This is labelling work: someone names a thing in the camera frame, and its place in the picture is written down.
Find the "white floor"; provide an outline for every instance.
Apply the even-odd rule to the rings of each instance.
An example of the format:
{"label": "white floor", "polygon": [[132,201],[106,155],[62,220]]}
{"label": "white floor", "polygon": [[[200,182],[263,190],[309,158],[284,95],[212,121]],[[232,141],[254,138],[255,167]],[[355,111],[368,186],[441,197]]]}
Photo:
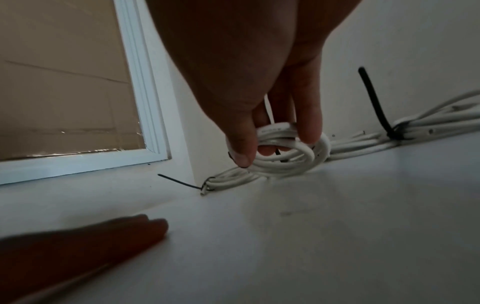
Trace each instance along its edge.
{"label": "white floor", "polygon": [[480,301],[480,133],[174,201],[144,254],[55,303]]}

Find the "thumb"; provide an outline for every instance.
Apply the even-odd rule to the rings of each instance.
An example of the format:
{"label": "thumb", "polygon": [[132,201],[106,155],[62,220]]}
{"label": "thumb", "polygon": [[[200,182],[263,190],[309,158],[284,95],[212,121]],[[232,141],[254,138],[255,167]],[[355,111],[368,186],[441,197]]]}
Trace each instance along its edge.
{"label": "thumb", "polygon": [[226,144],[235,164],[249,167],[257,154],[257,130],[251,112],[236,112],[214,121],[226,135]]}

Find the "hand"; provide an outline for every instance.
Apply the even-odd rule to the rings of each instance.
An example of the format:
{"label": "hand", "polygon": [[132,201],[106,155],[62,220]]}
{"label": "hand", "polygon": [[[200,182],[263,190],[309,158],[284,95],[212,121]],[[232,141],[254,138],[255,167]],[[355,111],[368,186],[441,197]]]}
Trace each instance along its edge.
{"label": "hand", "polygon": [[320,64],[332,30],[360,0],[147,0],[173,61],[203,111],[226,134],[240,167],[259,147],[256,128],[297,121],[308,144],[322,133]]}
{"label": "hand", "polygon": [[1,239],[0,303],[121,262],[161,241],[168,228],[164,219],[138,215]]}

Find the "black cable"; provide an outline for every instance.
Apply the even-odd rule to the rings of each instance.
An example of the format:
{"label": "black cable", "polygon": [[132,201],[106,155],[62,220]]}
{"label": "black cable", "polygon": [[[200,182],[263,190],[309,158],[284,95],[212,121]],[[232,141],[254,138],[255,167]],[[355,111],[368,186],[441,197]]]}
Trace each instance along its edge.
{"label": "black cable", "polygon": [[201,189],[202,189],[202,188],[200,188],[200,187],[197,187],[197,186],[194,186],[194,185],[190,185],[190,184],[181,182],[181,181],[179,181],[179,180],[176,180],[176,179],[174,179],[174,178],[171,178],[171,177],[166,176],[166,175],[163,175],[163,174],[157,174],[157,175],[158,175],[158,176],[161,176],[161,177],[163,177],[163,178],[169,179],[169,180],[171,180],[171,181],[174,181],[174,182],[176,182],[176,183],[179,183],[179,184],[181,184],[181,185],[183,185],[183,186],[187,186],[187,187],[194,188],[194,189],[198,189],[198,190],[201,190]]}
{"label": "black cable", "polygon": [[380,105],[379,98],[375,93],[374,86],[365,68],[360,67],[358,69],[358,73],[360,74],[360,77],[363,80],[363,84],[365,85],[366,91],[368,92],[368,96],[370,97],[371,105],[375,110],[376,117],[378,118],[378,121],[380,121],[381,126],[385,129],[386,135],[392,140],[404,140],[405,138],[403,134],[395,131],[389,124],[389,121],[387,120],[387,118],[385,117],[385,114]]}

